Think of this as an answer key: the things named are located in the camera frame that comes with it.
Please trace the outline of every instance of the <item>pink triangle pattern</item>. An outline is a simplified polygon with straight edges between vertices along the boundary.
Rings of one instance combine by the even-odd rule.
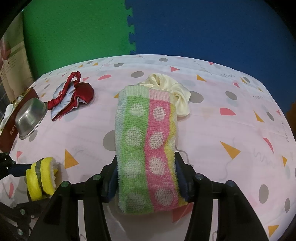
[[[110,78],[110,77],[112,77],[110,74],[106,74],[106,75],[103,75],[100,78],[98,78],[98,80],[104,80],[104,79]]]
[[[88,78],[90,78],[90,77],[85,77],[85,78],[83,78],[82,80],[83,80],[83,81],[86,81]]]
[[[171,72],[176,71],[176,70],[180,70],[180,69],[177,69],[177,68],[172,67],[172,66],[170,67],[170,71],[171,71]]]
[[[9,194],[8,194],[8,198],[10,199],[13,195],[13,190],[14,190],[14,186],[13,186],[13,183],[10,183],[10,186],[9,186]]]
[[[22,154],[22,151],[17,151],[17,158],[19,158],[21,154]]]
[[[231,109],[228,108],[220,108],[221,115],[236,115]]]
[[[274,153],[274,149],[272,148],[272,145],[271,145],[270,141],[265,137],[263,137],[263,140],[266,141],[266,143],[269,145],[270,149],[272,150],[272,153]]]
[[[238,83],[232,83],[232,84],[240,88]]]

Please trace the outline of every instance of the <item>metal bowl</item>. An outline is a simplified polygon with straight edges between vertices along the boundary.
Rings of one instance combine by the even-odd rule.
[[[41,123],[47,112],[47,104],[38,98],[29,99],[15,117],[15,125],[21,140],[26,139]]]

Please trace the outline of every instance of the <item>white cloth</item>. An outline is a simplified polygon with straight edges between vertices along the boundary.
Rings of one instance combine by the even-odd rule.
[[[165,74],[153,73],[149,75],[145,81],[140,82],[139,84],[148,88],[165,90],[172,93],[175,97],[177,116],[186,116],[190,113],[188,101],[191,93],[172,77]]]
[[[14,110],[15,110],[15,107],[13,106],[13,104],[9,104],[6,107],[6,111],[5,111],[3,120],[0,123],[0,130],[4,129],[6,122],[8,121],[9,117],[11,116],[11,114],[13,113]]]

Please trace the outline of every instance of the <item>scrunchie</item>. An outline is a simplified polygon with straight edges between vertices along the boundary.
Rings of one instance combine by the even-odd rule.
[[[182,84],[165,74],[153,73],[148,78],[139,83],[155,90],[166,90],[175,97],[177,116],[186,116],[190,113],[188,101],[191,93]]]

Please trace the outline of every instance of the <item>cloth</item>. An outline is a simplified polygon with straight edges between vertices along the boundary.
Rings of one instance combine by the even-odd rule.
[[[13,113],[14,110],[15,110],[15,107],[13,106],[13,104],[9,104],[6,107],[6,111],[5,111],[3,120],[0,123],[0,131],[2,131],[4,129],[9,117],[11,116],[11,114]]]
[[[130,85],[115,117],[119,207],[124,213],[172,210],[185,204],[176,177],[176,108],[167,91]]]
[[[53,121],[77,108],[79,102],[87,104],[93,99],[94,89],[89,83],[80,83],[80,78],[79,71],[72,72],[67,81],[56,89],[53,99],[47,102],[48,110],[52,111]]]
[[[139,83],[146,87],[155,90],[165,90],[174,96],[174,105],[176,106],[177,116],[186,116],[190,113],[188,101],[190,98],[190,91],[182,84],[175,81],[172,77],[165,74],[154,73],[148,78]]]

